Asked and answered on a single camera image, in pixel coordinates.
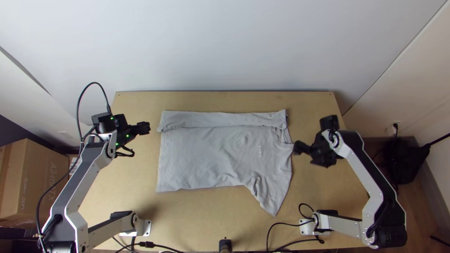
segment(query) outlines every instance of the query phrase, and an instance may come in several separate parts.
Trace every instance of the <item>t-shirt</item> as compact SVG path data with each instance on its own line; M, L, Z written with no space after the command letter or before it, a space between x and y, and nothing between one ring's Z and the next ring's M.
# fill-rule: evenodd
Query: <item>t-shirt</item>
M157 192L245 186L275 216L292 176L286 110L163 111Z

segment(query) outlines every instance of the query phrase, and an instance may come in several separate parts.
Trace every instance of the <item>table top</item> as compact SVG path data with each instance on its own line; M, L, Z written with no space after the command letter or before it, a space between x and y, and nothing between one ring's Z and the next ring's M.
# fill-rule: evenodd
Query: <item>table top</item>
M127 145L136 152L135 157L114 159L99 173L80 207L81 214L93 226L107 220L112 212L136 211L140 218L152 220L150 236L138 237L136 242L153 241L189 252L217 251L219 240L225 237L232 240L235 251L263 251L273 223L299 223L298 205L302 202L314 209L335 209L340 215L361 218L368 197L348 163L338 160L326 169L311 165L307 155L292 156L291 184L276 217L264 211L244 186L156 193L160 145L156 128L163 110L244 113L282 109L289 116L292 141L311 144L320 130L319 119L331 114L338 115L344 128L332 92L117 92L113 113L124 113L129 124L148 121L152 130ZM307 238L311 237L302 236L298 227L278 225L270 232L269 247ZM321 238L323 245L312 241L289 249L363 246L358 239L338 232ZM131 238L119 240L129 243ZM97 248L117 250L119 245L110 239Z

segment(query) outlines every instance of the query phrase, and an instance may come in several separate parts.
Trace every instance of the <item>black bag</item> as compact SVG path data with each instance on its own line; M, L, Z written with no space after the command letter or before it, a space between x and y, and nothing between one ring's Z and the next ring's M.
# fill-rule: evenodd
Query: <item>black bag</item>
M386 167L394 187L411 183L430 153L431 146L449 136L450 133L423 147L415 147L410 141L397 138L388 141L383 149L383 165Z

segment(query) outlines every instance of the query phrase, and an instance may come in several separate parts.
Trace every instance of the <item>white wall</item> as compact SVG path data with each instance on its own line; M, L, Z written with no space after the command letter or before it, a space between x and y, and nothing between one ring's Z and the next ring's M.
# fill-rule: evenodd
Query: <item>white wall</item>
M75 118L1 52L0 85L1 115L53 144L79 145ZM84 124L81 128L83 133L89 129Z
M91 81L110 99L117 90L335 90L345 112L444 2L3 1L0 43L71 114ZM98 95L86 95L85 119L103 111Z
M450 132L450 115L438 120L416 134L420 145L429 143ZM432 146L427 164L436 180L442 196L450 209L450 138Z
M384 136L401 121L399 134L425 144L450 132L450 2L399 55L384 75L343 116L365 137ZM427 163L450 208L450 140L431 148Z

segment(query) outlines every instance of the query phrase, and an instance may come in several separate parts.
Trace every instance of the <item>black cable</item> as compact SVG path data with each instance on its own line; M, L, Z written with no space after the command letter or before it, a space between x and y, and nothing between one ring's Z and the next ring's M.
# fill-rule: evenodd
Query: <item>black cable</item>
M273 223L272 226L270 226L269 231L267 231L267 237L266 237L266 251L267 251L267 252L269 251L269 235L270 235L270 231L272 230L272 228L273 228L275 225L281 224L281 225L287 225L287 226L292 226L292 227L300 227L300 226L303 226L303 225L305 225L305 224L311 223L311 222L313 222L313 221L314 221L314 220L309 220L309 221L304 222L304 223L301 223L301 224L289 224L289 223L284 223L284 222Z
M134 243L136 243L136 236L133 236L132 238L131 238L131 244L134 244ZM134 245L131 245L131 251L134 251L135 250L135 246Z
M314 209L310 206L310 205L308 205L308 204L306 204L306 203L300 203L300 205L299 205L299 212L300 212L300 214L303 216L303 218L305 218L305 219L307 219L307 220L314 220L313 218L311 218L311 217L306 217L302 212L301 212L301 206L307 206L307 207L309 207L309 209L311 209L311 211L314 213Z
M83 91L81 92L80 96L78 97L78 101L76 102L76 126L78 128L78 135L81 137L81 128L80 128L80 120L78 117L78 112L79 112L79 107L80 107L80 102L81 102L81 98L83 97L84 92L87 90L87 88L89 88L89 86L91 86L92 84L97 84L100 89L102 89L103 92L103 96L105 97L105 101L106 101L106 110L111 113L111 107L109 106L109 102L108 102L108 97L106 96L105 90L103 89L102 85L98 82L91 82L88 85L86 85L86 87L84 87Z
M64 174L63 177L61 177L58 181L56 181L51 187L49 187L49 188L44 192L44 194L41 195L41 197L39 198L39 200L38 200L38 202L37 202L37 206L36 206L36 226L37 226L37 235L38 235L38 237L39 237L38 240L39 240L39 243L41 244L42 250L43 250L45 253L47 253L47 248L46 248L46 246L45 246L45 244L44 244L44 240L43 240L43 237L44 237L45 235L44 235L44 234L42 233L42 231L41 231L41 223L40 223L40 220L39 220L39 209L40 209L40 205L41 205L41 202L42 202L43 198L45 197L45 195L47 195L47 193L49 193L49 191L51 191L57 184L59 184L64 178L66 178L66 177L69 175L69 173L73 170L73 168L74 168L75 165L77 164L78 160L80 159L80 155L81 155L81 152L82 152L83 147L84 147L84 140L86 139L87 135L89 135L90 133L92 133L93 130L95 129L95 125L94 125L94 126L90 129L90 131L89 131L85 136L82 136L82 135L81 135L81 128L80 128L80 121L79 121L79 117L78 117L81 98L83 97L83 94L84 94L84 92L86 91L86 89L87 89L90 85L92 85L92 84L97 84L98 86L100 86L100 88L101 88L101 90L102 90L102 92L103 92L103 96L105 97L105 101L106 101L106 110L107 110L109 113L111 113L111 107L109 106L108 97L106 96L106 93L105 93L105 90L103 89L103 87L102 87L98 82L91 82L91 83L89 83L88 85L86 85L86 87L84 87L83 91L81 92L80 96L78 97L78 101L77 101L77 103L76 103L76 125L77 125L77 128L78 128L78 135L79 135L79 137L80 137L80 149L79 149L79 151L78 151L78 156L77 156L77 158L76 158L74 164L73 164L73 165L69 168L69 170L67 171L67 173Z
M158 245L158 244L155 244L154 247L159 247L159 248L167 249L167 250L170 250L170 251L173 251L173 252L176 252L176 253L183 253L182 251L179 251L179 250L176 250L176 249L173 249L173 248L171 248L171 247L164 246L164 245Z
M113 240L116 241L116 243L118 243L120 246L122 246L122 247L125 246L125 245L123 245L119 240L117 240L116 237L113 236L112 238L113 238ZM135 251L134 249L131 250L130 248L127 248L127 247L126 247L126 249L129 250L130 252L133 252L133 253L140 253L140 252L138 252L138 251Z
M125 246L123 246L122 248L120 248L120 250L118 250L118 251L116 251L116 252L114 252L114 253L119 253L119 252L122 251L123 249L126 249L126 248L128 248L128 247L130 247L130 246L134 246L134 245L139 245L139 243L125 245Z
M301 242L310 242L310 241L318 241L318 242L321 243L321 244L324 244L324 243L325 243L322 239L319 239L318 236L316 236L315 239L304 239L304 240L298 240L298 241L294 241L294 242L288 243L288 244L286 244L286 245L283 245L283 246L279 247L279 248L276 249L275 251L279 251L279 250L281 250L281 249L283 249L283 248L286 248L286 247L288 247L288 246L291 246L292 244L301 243Z
M301 203L301 204L299 205L299 212L300 212L300 214L303 216L303 218L307 219L308 221L307 221L307 222L304 222L304 223L301 223L301 224L298 224L298 225L296 225L296 224L289 224L289 223L283 223L283 222L274 223L274 224L269 228L269 231L267 232L267 238L266 238L266 253L269 253L269 252L279 252L279 251L281 251L281 250L282 250L282 251L285 251L285 252L292 252L292 251L290 251L290 250L288 250L288 249L285 249L285 248L288 247L288 246L290 246L290 245L293 245L293 244L296 244L296 243L301 243L301 242L318 241L318 242L321 243L321 244L324 244L324 243L325 243L325 241L322 240L322 239L320 239L319 236L315 236L315 239L303 239L303 240L293 241L293 242L291 242L291 243L288 243L288 244L286 244L286 245L283 245L283 246L281 246L281 247L278 247L275 251L269 251L269 234L270 234L270 230L271 230L275 225L277 225L277 224L283 224L283 225L288 225L288 226L292 226L292 227L300 227L300 226L303 226L303 225L305 225L305 224L308 224L308 223L311 223L311 222L314 222L314 221L315 221L314 218L312 218L312 217L307 217L306 215L304 215L304 214L301 212L301 207L302 207L302 206L307 206L307 207L309 207L309 209L311 209L311 211L313 212L313 215L316 216L317 224L315 225L315 228L317 229L317 227L319 226L319 217L317 216L317 214L314 214L314 209L313 209L310 205L308 205L308 204L306 204L306 203Z

